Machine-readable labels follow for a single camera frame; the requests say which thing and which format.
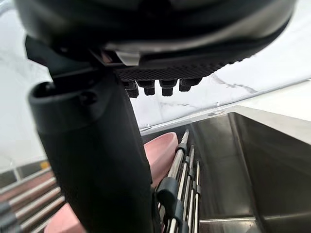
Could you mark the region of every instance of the stainless steel sink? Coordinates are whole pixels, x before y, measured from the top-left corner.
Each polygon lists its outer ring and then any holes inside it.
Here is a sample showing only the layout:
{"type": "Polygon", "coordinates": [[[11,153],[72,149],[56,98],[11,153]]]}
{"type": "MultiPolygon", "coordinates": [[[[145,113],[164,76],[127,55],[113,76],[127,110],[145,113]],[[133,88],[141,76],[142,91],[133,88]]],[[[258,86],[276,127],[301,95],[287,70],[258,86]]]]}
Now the stainless steel sink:
{"type": "Polygon", "coordinates": [[[143,136],[190,129],[202,168],[200,232],[309,233],[311,146],[236,112],[201,118],[143,136]]]}

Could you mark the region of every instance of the black plastic housing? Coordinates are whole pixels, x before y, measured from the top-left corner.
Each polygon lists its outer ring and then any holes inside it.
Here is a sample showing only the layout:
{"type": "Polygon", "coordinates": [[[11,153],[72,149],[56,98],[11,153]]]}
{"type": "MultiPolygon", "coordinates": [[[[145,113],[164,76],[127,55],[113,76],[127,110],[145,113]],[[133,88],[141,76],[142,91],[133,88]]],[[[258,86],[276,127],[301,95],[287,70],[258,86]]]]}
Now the black plastic housing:
{"type": "Polygon", "coordinates": [[[68,93],[42,83],[29,103],[57,182],[85,229],[153,232],[150,167],[115,76],[68,93]]]}

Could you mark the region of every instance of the pink plate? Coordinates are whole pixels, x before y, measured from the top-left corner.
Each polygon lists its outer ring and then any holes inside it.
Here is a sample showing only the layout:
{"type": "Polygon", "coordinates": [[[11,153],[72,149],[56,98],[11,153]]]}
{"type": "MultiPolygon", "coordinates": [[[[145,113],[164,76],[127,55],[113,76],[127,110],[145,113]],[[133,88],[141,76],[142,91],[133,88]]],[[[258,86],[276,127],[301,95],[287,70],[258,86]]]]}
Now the pink plate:
{"type": "MultiPolygon", "coordinates": [[[[175,157],[178,145],[176,133],[163,134],[144,145],[146,156],[150,164],[152,187],[157,187],[167,175],[175,157]]],[[[72,208],[66,203],[50,220],[44,233],[84,233],[72,208]]]]}

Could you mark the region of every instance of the black textured grip surface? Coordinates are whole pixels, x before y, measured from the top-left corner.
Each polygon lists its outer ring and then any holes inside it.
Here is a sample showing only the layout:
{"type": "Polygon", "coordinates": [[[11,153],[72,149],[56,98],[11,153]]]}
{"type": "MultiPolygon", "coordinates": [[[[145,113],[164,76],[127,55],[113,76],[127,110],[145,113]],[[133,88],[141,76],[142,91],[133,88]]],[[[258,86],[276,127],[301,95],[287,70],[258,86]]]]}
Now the black textured grip surface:
{"type": "Polygon", "coordinates": [[[117,70],[116,74],[122,81],[196,79],[208,76],[225,65],[226,63],[206,63],[172,66],[160,69],[129,68],[117,70]]]}

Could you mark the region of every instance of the pink bowl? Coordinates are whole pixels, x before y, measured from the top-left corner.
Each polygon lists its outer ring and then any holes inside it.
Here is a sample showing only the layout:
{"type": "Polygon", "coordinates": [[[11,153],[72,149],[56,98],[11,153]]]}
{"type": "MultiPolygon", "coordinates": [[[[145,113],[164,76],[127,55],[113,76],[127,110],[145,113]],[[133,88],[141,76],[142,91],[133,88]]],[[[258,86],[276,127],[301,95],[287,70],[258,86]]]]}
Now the pink bowl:
{"type": "MultiPolygon", "coordinates": [[[[152,187],[157,187],[169,172],[178,145],[176,133],[163,134],[144,145],[150,164],[152,187]]],[[[84,233],[72,208],[66,203],[50,220],[44,233],[84,233]]]]}
{"type": "Polygon", "coordinates": [[[150,164],[152,187],[157,187],[169,172],[178,145],[176,133],[163,134],[144,145],[150,164]]]}

